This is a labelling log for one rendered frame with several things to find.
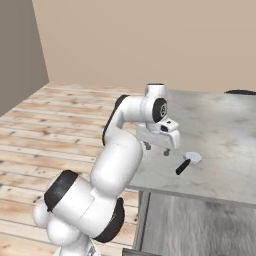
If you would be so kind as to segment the black stool seat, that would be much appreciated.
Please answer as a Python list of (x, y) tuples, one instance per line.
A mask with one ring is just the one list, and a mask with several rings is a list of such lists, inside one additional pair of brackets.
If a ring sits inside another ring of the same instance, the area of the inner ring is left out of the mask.
[(225, 93), (226, 93), (226, 94), (236, 94), (236, 95), (251, 95), (251, 96), (256, 96), (256, 91), (242, 90), (242, 89), (228, 90), (228, 91), (226, 91)]

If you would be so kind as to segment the black-handled pizza cutter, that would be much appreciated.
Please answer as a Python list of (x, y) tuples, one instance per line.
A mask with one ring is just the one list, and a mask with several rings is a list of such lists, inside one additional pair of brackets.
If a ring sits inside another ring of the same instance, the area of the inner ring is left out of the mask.
[(184, 162), (176, 169), (177, 175), (180, 175), (191, 163), (197, 164), (202, 160), (202, 156), (197, 152), (186, 152), (183, 158)]

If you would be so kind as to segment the grey dining counter cabinet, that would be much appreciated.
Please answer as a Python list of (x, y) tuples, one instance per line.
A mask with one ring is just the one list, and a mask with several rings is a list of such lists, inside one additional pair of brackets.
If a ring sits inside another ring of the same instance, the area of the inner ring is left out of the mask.
[(256, 256), (256, 209), (144, 192), (127, 256)]

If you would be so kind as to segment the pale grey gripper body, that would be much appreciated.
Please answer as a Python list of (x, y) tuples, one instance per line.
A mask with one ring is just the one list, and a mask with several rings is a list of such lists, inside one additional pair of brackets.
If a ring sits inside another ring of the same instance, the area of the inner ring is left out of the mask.
[(151, 132), (141, 123), (136, 128), (136, 137), (142, 142), (162, 148), (177, 149), (180, 146), (180, 133), (177, 129), (171, 132)]

